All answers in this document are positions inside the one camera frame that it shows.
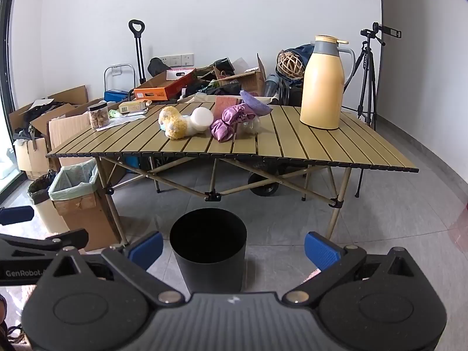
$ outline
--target woven rattan ball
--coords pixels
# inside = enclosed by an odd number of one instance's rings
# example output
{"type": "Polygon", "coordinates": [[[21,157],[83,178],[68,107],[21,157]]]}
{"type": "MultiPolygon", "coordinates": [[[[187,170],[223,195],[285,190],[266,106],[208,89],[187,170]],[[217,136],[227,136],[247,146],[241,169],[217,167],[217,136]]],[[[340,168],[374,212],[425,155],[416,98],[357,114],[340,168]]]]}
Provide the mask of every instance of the woven rattan ball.
{"type": "Polygon", "coordinates": [[[304,77],[304,65],[300,57],[292,51],[280,51],[276,60],[278,71],[291,79],[304,77]]]}

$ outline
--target yellow fluffy toy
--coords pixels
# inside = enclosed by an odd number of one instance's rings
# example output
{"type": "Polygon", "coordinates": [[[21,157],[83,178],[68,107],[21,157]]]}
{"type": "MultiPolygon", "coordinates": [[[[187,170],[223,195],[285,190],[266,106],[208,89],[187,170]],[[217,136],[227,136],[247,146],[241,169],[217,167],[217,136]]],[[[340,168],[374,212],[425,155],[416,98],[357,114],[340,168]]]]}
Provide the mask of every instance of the yellow fluffy toy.
{"type": "Polygon", "coordinates": [[[159,113],[158,123],[166,137],[178,140],[196,133],[205,132],[213,123],[213,113],[207,108],[195,108],[190,116],[183,116],[173,106],[164,107],[159,113]]]}

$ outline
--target silver bolt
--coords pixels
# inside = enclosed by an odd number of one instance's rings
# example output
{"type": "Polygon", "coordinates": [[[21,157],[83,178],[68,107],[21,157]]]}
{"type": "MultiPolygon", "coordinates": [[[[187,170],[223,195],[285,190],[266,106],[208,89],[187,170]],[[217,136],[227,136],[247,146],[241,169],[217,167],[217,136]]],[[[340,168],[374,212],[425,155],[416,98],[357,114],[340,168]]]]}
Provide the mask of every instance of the silver bolt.
{"type": "Polygon", "coordinates": [[[179,302],[181,298],[182,294],[175,290],[167,290],[158,295],[158,300],[164,303],[176,303],[179,302]]]}
{"type": "Polygon", "coordinates": [[[286,299],[292,303],[302,303],[309,299],[309,295],[302,290],[293,290],[286,294],[286,299]]]}

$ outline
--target purple satin fabric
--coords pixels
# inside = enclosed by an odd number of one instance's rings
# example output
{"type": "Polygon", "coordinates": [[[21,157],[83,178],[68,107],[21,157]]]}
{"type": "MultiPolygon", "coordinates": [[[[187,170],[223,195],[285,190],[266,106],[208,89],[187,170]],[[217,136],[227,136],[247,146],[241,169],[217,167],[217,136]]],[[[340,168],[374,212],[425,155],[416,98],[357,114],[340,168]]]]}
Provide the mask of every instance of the purple satin fabric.
{"type": "Polygon", "coordinates": [[[220,143],[228,141],[234,135],[234,124],[253,120],[256,114],[247,104],[230,106],[223,111],[220,120],[211,124],[211,134],[220,143]]]}

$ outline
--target white wall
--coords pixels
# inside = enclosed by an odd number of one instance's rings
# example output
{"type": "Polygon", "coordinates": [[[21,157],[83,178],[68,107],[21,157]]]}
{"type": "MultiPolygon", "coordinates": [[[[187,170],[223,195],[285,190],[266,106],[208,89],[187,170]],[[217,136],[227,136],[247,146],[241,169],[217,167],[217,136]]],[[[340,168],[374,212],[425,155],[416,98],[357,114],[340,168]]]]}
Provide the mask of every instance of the white wall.
{"type": "MultiPolygon", "coordinates": [[[[358,55],[364,40],[359,32],[381,20],[381,0],[43,0],[46,94],[86,84],[90,98],[99,97],[106,67],[132,63],[136,68],[128,29],[132,18],[147,27],[142,37],[145,68],[153,56],[186,53],[195,54],[196,66],[225,56],[255,65],[258,52],[272,72],[280,50],[320,34],[350,41],[358,55]]],[[[350,57],[344,54],[342,59],[348,72],[350,57]]],[[[113,78],[110,86],[130,87],[128,75],[113,78]]],[[[345,104],[357,105],[361,83],[362,70],[348,88],[345,104]]]]}
{"type": "Polygon", "coordinates": [[[467,0],[383,0],[402,30],[382,54],[379,114],[468,182],[467,0]]]}
{"type": "Polygon", "coordinates": [[[41,15],[42,0],[13,0],[10,16],[10,75],[16,108],[44,97],[41,15]]]}

